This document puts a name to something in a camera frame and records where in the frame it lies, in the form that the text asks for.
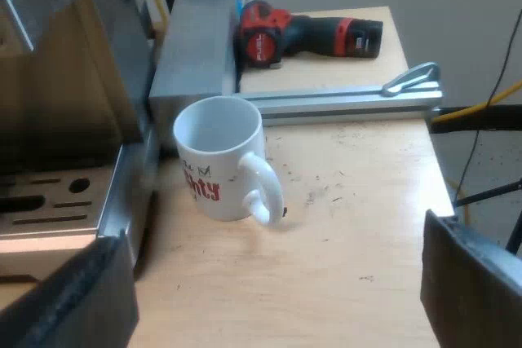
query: clamp lever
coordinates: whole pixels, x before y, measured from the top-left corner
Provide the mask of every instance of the clamp lever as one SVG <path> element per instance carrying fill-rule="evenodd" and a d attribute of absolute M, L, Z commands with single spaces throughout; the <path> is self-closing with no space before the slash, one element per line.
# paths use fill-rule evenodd
<path fill-rule="evenodd" d="M 383 85 L 381 95 L 385 97 L 394 97 L 412 86 L 416 86 L 427 81 L 439 81 L 439 79 L 439 65 L 433 62 L 423 63 L 417 67 L 409 69 L 405 73 Z"/>

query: mug handle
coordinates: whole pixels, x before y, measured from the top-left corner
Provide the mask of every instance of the mug handle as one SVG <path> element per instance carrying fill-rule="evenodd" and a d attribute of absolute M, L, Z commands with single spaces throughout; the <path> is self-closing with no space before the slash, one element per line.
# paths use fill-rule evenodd
<path fill-rule="evenodd" d="M 259 180 L 268 204 L 263 203 L 261 192 L 254 189 L 243 199 L 243 207 L 248 209 L 261 224 L 279 222 L 283 217 L 283 191 L 276 172 L 263 158 L 253 152 L 247 152 L 242 156 L 238 167 Z"/>

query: concrete floor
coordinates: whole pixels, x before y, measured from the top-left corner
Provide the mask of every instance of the concrete floor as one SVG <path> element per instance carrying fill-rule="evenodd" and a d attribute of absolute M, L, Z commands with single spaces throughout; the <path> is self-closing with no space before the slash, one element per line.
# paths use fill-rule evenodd
<path fill-rule="evenodd" d="M 437 61 L 443 73 L 444 106 L 485 101 L 502 64 L 522 0 L 266 0 L 291 11 L 387 5 L 391 8 L 410 66 Z M 522 32 L 515 41 L 503 90 L 522 78 Z M 508 103 L 522 104 L 522 93 Z M 433 135 L 444 176 L 458 181 L 473 141 L 472 132 Z M 468 171 L 467 194 L 522 177 L 522 133 L 483 132 Z M 472 205 L 471 224 L 504 245 L 522 210 L 522 192 Z"/>

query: black cable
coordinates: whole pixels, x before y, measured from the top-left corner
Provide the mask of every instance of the black cable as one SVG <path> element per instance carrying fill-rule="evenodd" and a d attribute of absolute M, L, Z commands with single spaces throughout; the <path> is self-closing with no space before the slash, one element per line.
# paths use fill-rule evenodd
<path fill-rule="evenodd" d="M 515 26 L 513 27 L 513 31 L 511 32 L 511 37 L 509 39 L 509 44 L 507 45 L 507 51 L 506 56 L 504 57 L 504 63 L 502 64 L 502 69 L 500 71 L 500 74 L 498 75 L 497 83 L 495 83 L 495 87 L 493 88 L 493 91 L 491 92 L 491 95 L 489 96 L 488 102 L 486 103 L 486 106 L 482 113 L 484 113 L 486 110 L 488 110 L 489 105 L 491 104 L 491 99 L 495 96 L 495 93 L 498 90 L 498 87 L 500 86 L 500 82 L 502 81 L 502 78 L 504 77 L 504 72 L 506 71 L 507 67 L 507 61 L 509 60 L 509 56 L 511 54 L 511 47 L 513 46 L 513 41 L 515 40 L 516 32 L 519 29 L 520 25 L 520 19 L 522 19 L 522 9 L 519 11 L 519 16 L 516 18 Z M 477 130 L 475 133 L 475 140 L 473 140 L 473 146 L 471 147 L 470 156 L 467 158 L 466 165 L 464 166 L 464 171 L 462 172 L 462 177 L 460 178 L 460 181 L 458 182 L 457 192 L 455 193 L 455 197 L 453 199 L 453 202 L 456 203 L 458 199 L 458 193 L 460 193 L 460 189 L 462 187 L 462 183 L 464 182 L 464 178 L 466 177 L 467 169 L 471 163 L 471 158 L 473 158 L 473 154 L 476 150 L 476 144 L 479 141 L 479 133 L 480 130 Z"/>

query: metal block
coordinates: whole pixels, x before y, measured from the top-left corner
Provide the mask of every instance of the metal block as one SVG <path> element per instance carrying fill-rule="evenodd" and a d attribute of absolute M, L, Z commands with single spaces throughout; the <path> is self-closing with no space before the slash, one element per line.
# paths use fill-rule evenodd
<path fill-rule="evenodd" d="M 174 119 L 201 98 L 236 86 L 233 35 L 236 0 L 174 0 L 148 101 L 160 144 L 175 149 Z"/>

